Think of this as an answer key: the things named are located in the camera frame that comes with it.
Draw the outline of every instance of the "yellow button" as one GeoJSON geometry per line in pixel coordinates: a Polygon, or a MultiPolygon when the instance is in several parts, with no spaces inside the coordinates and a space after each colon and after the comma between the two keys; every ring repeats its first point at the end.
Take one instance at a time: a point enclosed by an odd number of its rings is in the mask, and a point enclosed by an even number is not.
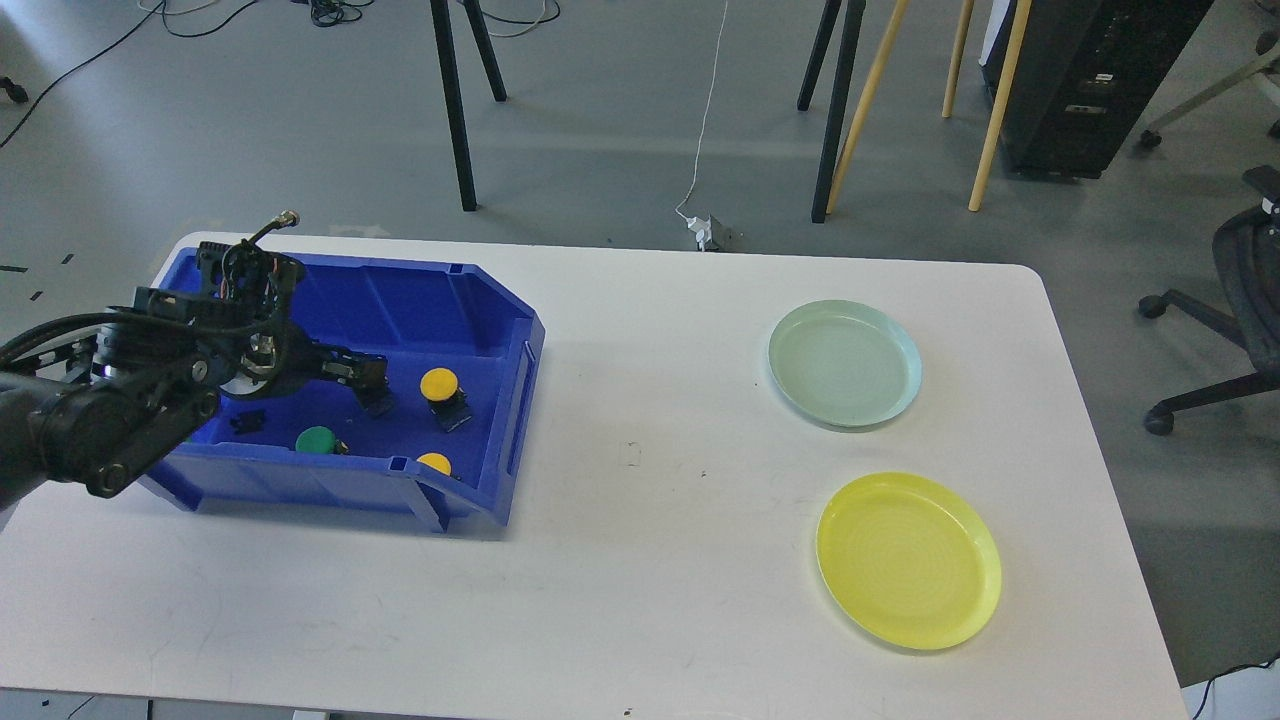
{"type": "Polygon", "coordinates": [[[458,377],[448,368],[435,368],[422,375],[422,382],[417,387],[422,391],[422,397],[431,402],[443,402],[458,392],[458,377]]]}
{"type": "Polygon", "coordinates": [[[439,470],[445,475],[453,474],[453,464],[449,462],[448,457],[440,455],[439,452],[428,452],[426,455],[419,456],[417,461],[428,468],[431,468],[433,470],[439,470]]]}

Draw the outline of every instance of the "white cable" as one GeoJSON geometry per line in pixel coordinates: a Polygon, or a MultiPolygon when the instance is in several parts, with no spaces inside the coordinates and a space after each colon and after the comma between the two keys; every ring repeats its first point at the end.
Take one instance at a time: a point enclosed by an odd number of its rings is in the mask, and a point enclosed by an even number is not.
{"type": "MultiPolygon", "coordinates": [[[[147,13],[155,13],[156,10],[160,9],[161,4],[163,3],[157,3],[155,8],[145,8],[142,5],[142,0],[138,0],[138,9],[140,10],[145,10],[147,13]]],[[[215,4],[218,4],[218,0],[209,0],[204,5],[196,5],[195,8],[189,8],[187,10],[178,10],[177,13],[170,13],[169,8],[165,8],[165,12],[160,13],[160,14],[164,15],[164,17],[166,17],[166,18],[175,18],[178,15],[186,15],[187,13],[195,13],[196,10],[204,10],[205,8],[209,8],[209,6],[215,5],[215,4]]]]}
{"type": "Polygon", "coordinates": [[[707,91],[707,108],[703,110],[703,129],[698,131],[698,150],[694,151],[694,182],[689,183],[689,192],[685,193],[685,199],[676,205],[676,214],[685,219],[686,223],[691,222],[689,215],[680,211],[689,202],[689,199],[694,196],[694,186],[698,184],[698,159],[703,155],[703,136],[707,135],[707,115],[712,111],[712,94],[716,92],[716,69],[719,67],[719,41],[724,37],[724,19],[728,18],[728,0],[724,0],[724,14],[721,15],[721,31],[716,36],[716,59],[712,60],[712,87],[707,91]]]}
{"type": "Polygon", "coordinates": [[[538,29],[538,26],[543,24],[547,20],[548,10],[550,10],[550,6],[547,4],[547,0],[543,0],[543,12],[538,15],[538,19],[534,20],[534,24],[526,27],[520,32],[512,32],[508,35],[490,32],[489,37],[520,37],[521,35],[534,32],[535,29],[538,29]]]}

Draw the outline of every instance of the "concrete floor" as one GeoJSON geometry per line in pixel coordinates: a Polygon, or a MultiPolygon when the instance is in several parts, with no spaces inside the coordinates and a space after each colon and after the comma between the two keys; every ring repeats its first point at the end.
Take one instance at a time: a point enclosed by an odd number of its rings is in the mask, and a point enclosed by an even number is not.
{"type": "MultiPolygon", "coordinates": [[[[485,1],[508,17],[540,5],[485,1]]],[[[942,120],[954,5],[910,8],[840,208],[815,225],[833,60],[809,113],[795,110],[795,95],[817,6],[732,4],[686,214],[714,213],[748,252],[1036,269],[1180,680],[1268,656],[1280,647],[1280,397],[1190,411],[1172,436],[1147,434],[1140,419],[1155,401],[1248,363],[1188,318],[1148,323],[1133,305],[1170,284],[1221,302],[1208,241],[1256,201],[1239,176],[1277,160],[1265,132],[1280,110],[1245,83],[1170,127],[1149,155],[1123,150],[1100,181],[1032,182],[997,169],[972,214],[988,117],[973,60],[986,8],[955,117],[942,120]]],[[[223,0],[172,27],[207,28],[237,6],[223,0]]],[[[0,150],[0,265],[28,268],[0,273],[0,336],[124,302],[186,233],[251,232],[284,208],[301,213],[297,232],[307,234],[692,249],[672,208],[689,187],[722,9],[718,0],[567,1],[558,20],[494,41],[506,104],[493,102],[460,35],[479,213],[458,204],[425,4],[379,3],[357,23],[319,29],[305,8],[262,0],[198,40],[170,37],[154,18],[64,81],[0,150]]],[[[888,10],[867,10],[855,94],[888,10]]],[[[141,18],[128,1],[0,0],[0,72],[35,95],[141,18]]],[[[1258,32],[1275,26],[1251,0],[1220,0],[1148,115],[1252,59],[1258,32]]],[[[454,27],[465,29],[458,9],[454,27]]],[[[0,128],[22,113],[0,100],[0,128]]],[[[92,707],[77,717],[95,717],[92,707]]],[[[259,716],[223,710],[210,717],[259,716]]]]}

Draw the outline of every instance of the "black computer tower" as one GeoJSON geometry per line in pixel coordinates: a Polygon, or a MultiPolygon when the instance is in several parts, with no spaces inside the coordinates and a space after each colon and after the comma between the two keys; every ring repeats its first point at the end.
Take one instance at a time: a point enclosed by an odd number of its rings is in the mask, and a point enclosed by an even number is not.
{"type": "MultiPolygon", "coordinates": [[[[1014,6],[982,67],[1000,82],[1014,6]]],[[[1097,178],[1212,0],[1036,0],[1002,131],[1019,172],[1097,178]]]]}

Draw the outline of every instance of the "chair wheel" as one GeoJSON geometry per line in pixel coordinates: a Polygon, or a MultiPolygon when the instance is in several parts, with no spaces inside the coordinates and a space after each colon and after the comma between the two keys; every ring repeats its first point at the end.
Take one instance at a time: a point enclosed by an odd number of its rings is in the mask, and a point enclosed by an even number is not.
{"type": "Polygon", "coordinates": [[[1276,41],[1280,40],[1280,35],[1276,31],[1268,29],[1258,36],[1258,41],[1253,44],[1253,53],[1257,55],[1266,55],[1276,46],[1276,41]]]}
{"type": "Polygon", "coordinates": [[[1138,314],[1149,320],[1165,314],[1169,309],[1169,301],[1160,295],[1148,295],[1138,301],[1138,314]]]}
{"type": "Polygon", "coordinates": [[[1165,141],[1165,138],[1160,137],[1158,132],[1152,132],[1149,129],[1144,129],[1144,131],[1142,131],[1142,137],[1138,138],[1138,147],[1142,147],[1143,150],[1152,150],[1152,149],[1157,147],[1164,141],[1165,141]]]}
{"type": "Polygon", "coordinates": [[[0,88],[4,88],[5,94],[9,95],[9,100],[14,102],[26,102],[27,91],[20,85],[15,85],[12,79],[6,77],[0,77],[0,88]]]}
{"type": "Polygon", "coordinates": [[[1157,405],[1147,411],[1147,416],[1142,419],[1142,427],[1153,436],[1167,436],[1174,432],[1174,414],[1161,410],[1157,405]]]}

